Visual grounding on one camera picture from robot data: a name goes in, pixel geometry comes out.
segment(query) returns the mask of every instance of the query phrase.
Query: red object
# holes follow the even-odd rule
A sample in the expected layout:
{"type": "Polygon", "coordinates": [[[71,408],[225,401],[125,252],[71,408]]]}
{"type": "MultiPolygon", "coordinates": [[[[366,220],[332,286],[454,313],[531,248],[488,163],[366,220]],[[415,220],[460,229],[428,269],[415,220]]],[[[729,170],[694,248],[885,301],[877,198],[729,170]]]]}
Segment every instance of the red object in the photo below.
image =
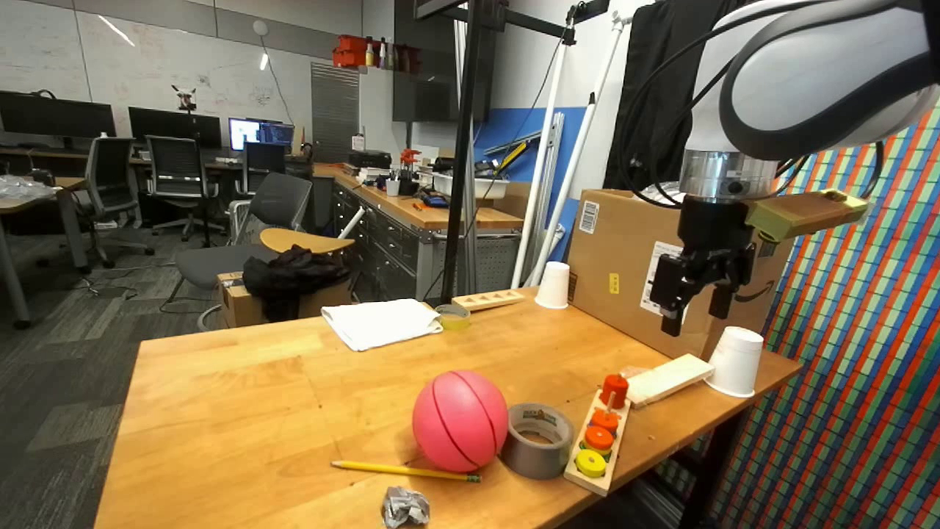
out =
{"type": "Polygon", "coordinates": [[[490,465],[507,435],[507,408],[493,382],[471,371],[432,380],[410,411],[419,457],[441,470],[490,465]]]}
{"type": "Polygon", "coordinates": [[[589,416],[589,426],[607,430],[610,435],[616,435],[616,424],[619,424],[619,418],[610,416],[610,411],[598,408],[598,411],[589,416]]]}
{"type": "Polygon", "coordinates": [[[332,48],[332,64],[338,67],[362,67],[363,64],[363,38],[341,35],[332,48]]]}
{"type": "Polygon", "coordinates": [[[604,389],[598,391],[598,401],[610,408],[623,408],[625,404],[625,380],[619,374],[604,376],[604,389]]]}

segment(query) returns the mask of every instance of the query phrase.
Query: white cup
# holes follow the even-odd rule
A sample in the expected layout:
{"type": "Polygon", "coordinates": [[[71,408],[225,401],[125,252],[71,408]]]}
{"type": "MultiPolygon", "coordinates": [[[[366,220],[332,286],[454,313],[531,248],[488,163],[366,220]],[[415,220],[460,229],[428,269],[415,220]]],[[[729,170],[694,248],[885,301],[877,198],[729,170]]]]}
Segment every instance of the white cup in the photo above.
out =
{"type": "Polygon", "coordinates": [[[550,263],[545,273],[541,276],[535,304],[559,313],[566,308],[566,286],[569,286],[566,263],[550,263]]]}
{"type": "Polygon", "coordinates": [[[757,382],[757,367],[761,367],[761,352],[764,352],[764,335],[744,326],[725,326],[722,338],[710,352],[708,386],[720,395],[751,396],[757,382]]]}

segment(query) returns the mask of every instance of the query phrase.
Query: pencil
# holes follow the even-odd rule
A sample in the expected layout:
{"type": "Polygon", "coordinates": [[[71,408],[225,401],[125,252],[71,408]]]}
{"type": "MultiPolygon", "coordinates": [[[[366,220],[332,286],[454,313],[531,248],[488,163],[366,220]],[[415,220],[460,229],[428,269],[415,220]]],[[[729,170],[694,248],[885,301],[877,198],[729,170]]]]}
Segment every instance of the pencil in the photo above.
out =
{"type": "Polygon", "coordinates": [[[374,463],[328,463],[338,470],[359,473],[391,473],[391,476],[426,476],[426,479],[450,479],[450,483],[479,483],[475,473],[443,473],[428,467],[406,467],[406,465],[374,465],[374,463]]]}

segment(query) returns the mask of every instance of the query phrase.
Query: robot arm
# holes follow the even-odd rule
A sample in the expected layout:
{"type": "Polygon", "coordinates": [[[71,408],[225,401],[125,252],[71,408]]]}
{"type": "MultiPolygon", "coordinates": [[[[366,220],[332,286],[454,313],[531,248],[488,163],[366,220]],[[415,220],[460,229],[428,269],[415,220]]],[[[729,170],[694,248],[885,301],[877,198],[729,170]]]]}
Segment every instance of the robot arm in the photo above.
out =
{"type": "Polygon", "coordinates": [[[683,251],[651,283],[669,335],[706,286],[717,286],[710,316],[725,317],[750,283],[745,214],[769,198],[776,163],[885,139],[930,110],[940,83],[930,0],[764,0],[717,28],[729,29],[708,41],[697,91],[720,85],[694,110],[682,164],[683,251]]]}

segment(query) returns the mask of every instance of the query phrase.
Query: whiteboard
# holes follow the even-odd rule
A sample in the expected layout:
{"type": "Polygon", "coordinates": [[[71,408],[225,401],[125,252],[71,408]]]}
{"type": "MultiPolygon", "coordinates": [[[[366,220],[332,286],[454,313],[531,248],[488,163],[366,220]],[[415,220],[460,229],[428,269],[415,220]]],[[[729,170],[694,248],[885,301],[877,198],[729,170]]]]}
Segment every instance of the whiteboard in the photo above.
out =
{"type": "Polygon", "coordinates": [[[0,88],[48,88],[58,101],[112,104],[118,135],[128,135],[125,107],[177,113],[180,91],[196,91],[196,116],[269,117],[312,130],[312,55],[269,50],[259,70],[260,44],[236,44],[181,29],[97,16],[2,4],[0,88]]]}

